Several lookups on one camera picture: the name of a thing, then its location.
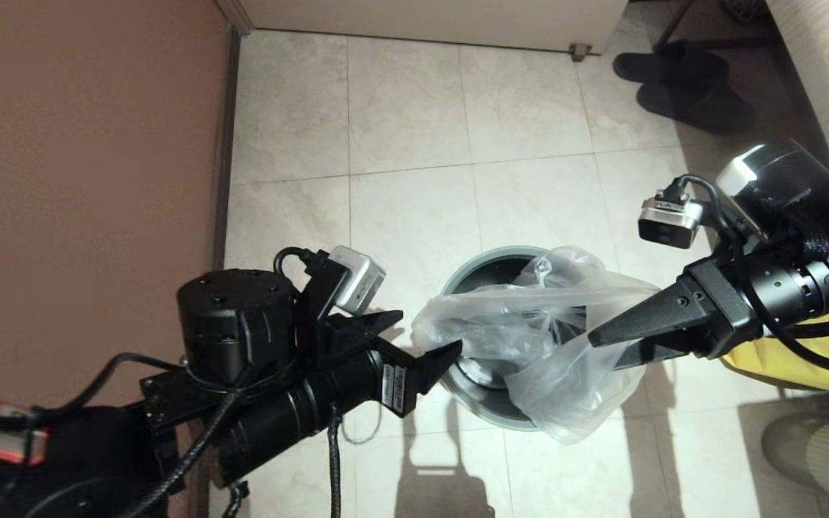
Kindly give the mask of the yellow cloth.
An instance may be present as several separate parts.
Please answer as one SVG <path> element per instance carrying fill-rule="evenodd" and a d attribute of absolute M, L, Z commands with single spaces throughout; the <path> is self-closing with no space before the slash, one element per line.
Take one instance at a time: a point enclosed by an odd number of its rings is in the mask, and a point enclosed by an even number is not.
<path fill-rule="evenodd" d="M 799 343 L 829 357 L 829 337 L 800 338 Z M 774 386 L 829 391 L 829 371 L 797 357 L 774 337 L 737 345 L 721 360 L 737 373 Z"/>

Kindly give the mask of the black slipper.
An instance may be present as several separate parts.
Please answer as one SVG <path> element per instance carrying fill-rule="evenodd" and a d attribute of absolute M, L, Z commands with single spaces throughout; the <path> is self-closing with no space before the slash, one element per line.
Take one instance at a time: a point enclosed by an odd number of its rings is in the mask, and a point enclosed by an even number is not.
<path fill-rule="evenodd" d="M 688 40 L 675 40 L 654 53 L 620 53 L 613 59 L 612 68 L 619 78 L 628 81 L 692 91 L 724 84 L 730 75 L 730 65 L 724 58 Z"/>
<path fill-rule="evenodd" d="M 744 132 L 756 121 L 756 109 L 725 83 L 643 84 L 636 101 L 645 111 L 714 135 Z"/>

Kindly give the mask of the white door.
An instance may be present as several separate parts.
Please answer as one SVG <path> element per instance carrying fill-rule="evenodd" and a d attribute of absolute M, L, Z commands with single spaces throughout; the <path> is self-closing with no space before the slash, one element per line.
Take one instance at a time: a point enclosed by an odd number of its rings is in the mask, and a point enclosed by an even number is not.
<path fill-rule="evenodd" d="M 257 29 L 601 55 L 629 0 L 238 0 Z"/>

